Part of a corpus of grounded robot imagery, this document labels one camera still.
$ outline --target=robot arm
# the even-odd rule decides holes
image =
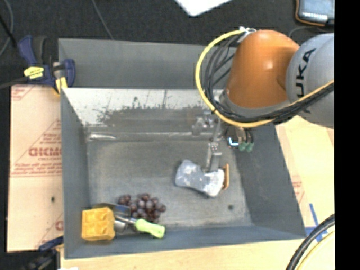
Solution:
[[[213,85],[218,79],[214,76],[222,64],[211,64],[225,60],[221,59],[223,46],[214,51],[215,57],[209,59],[203,77],[200,68],[210,49],[232,36],[239,36],[241,42],[236,47],[226,87],[215,99]],[[236,127],[280,123],[295,115],[334,127],[333,33],[316,36],[299,46],[273,30],[229,32],[204,49],[195,79],[212,112]]]

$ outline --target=black floor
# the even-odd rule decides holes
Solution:
[[[58,37],[110,39],[91,0],[8,1],[13,10],[15,39],[28,34],[47,36],[46,57],[57,57]],[[233,0],[198,17],[189,17],[173,0],[95,1],[113,37],[125,41],[206,45],[239,26],[274,29],[284,34],[301,26],[294,19],[293,0]],[[0,15],[8,23],[8,10],[2,0]],[[300,30],[292,38],[301,44],[318,33]],[[0,49],[6,38],[0,25]],[[24,66],[17,50],[9,44],[0,56],[0,84],[21,77]],[[9,104],[8,88],[0,90],[0,269],[18,269],[38,255],[6,253]]]

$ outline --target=clamp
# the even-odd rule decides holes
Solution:
[[[24,71],[28,84],[45,84],[53,87],[57,93],[61,88],[71,87],[75,80],[75,62],[73,59],[64,59],[58,66],[50,67],[43,63],[42,53],[45,36],[32,37],[27,35],[18,44],[20,56],[25,59],[28,68]],[[54,71],[64,70],[65,75],[57,78]]]

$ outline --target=gray bin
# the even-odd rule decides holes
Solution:
[[[61,95],[65,258],[305,236],[302,216],[273,125],[253,129],[255,146],[251,153],[230,149],[225,141],[222,142],[220,164],[229,163],[230,186],[218,197],[212,199],[194,190],[177,187],[175,173],[182,160],[189,159],[205,166],[211,135],[197,136],[191,132],[196,117],[207,109],[198,92],[171,87],[153,89],[160,88],[156,76],[150,76],[146,85],[129,85],[131,89],[119,88],[117,78],[112,85],[115,87],[94,87],[98,84],[95,80],[101,79],[89,74],[88,60],[93,58],[84,54],[81,45],[87,48],[92,42],[104,43],[119,51],[124,45],[126,48],[142,46],[143,55],[155,59],[151,64],[160,67],[156,70],[159,73],[162,67],[159,55],[166,57],[169,50],[173,53],[187,51],[188,60],[179,59],[177,67],[193,72],[193,59],[203,47],[153,44],[149,49],[145,46],[148,43],[98,40],[89,40],[86,44],[79,41],[76,47],[77,42],[69,40],[69,44],[60,41],[60,58],[75,60],[76,78],[78,82],[82,81],[83,87],[66,89]],[[105,49],[98,56],[98,64],[92,66],[96,71],[103,65],[101,60],[109,58],[106,53],[114,55],[114,50]],[[144,53],[146,51],[156,54],[148,55]],[[167,65],[163,68],[167,69],[164,70],[166,75],[172,72]],[[171,79],[176,82],[181,79],[181,72],[174,73]],[[187,77],[181,82],[184,88],[191,88],[192,79]],[[82,210],[96,203],[115,203],[121,194],[140,192],[157,196],[167,206],[160,219],[166,226],[164,238],[152,238],[147,234],[120,235],[106,242],[88,242],[81,238]]]

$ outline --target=grapes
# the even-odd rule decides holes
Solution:
[[[159,198],[151,197],[149,193],[140,193],[136,197],[131,200],[131,195],[121,195],[118,204],[130,207],[131,217],[157,224],[161,214],[166,211],[166,206],[159,202]]]
[[[154,203],[151,200],[147,200],[145,203],[145,208],[150,210],[153,207],[154,207]]]
[[[145,208],[145,201],[144,200],[140,200],[138,203],[137,203],[137,206],[139,208]]]

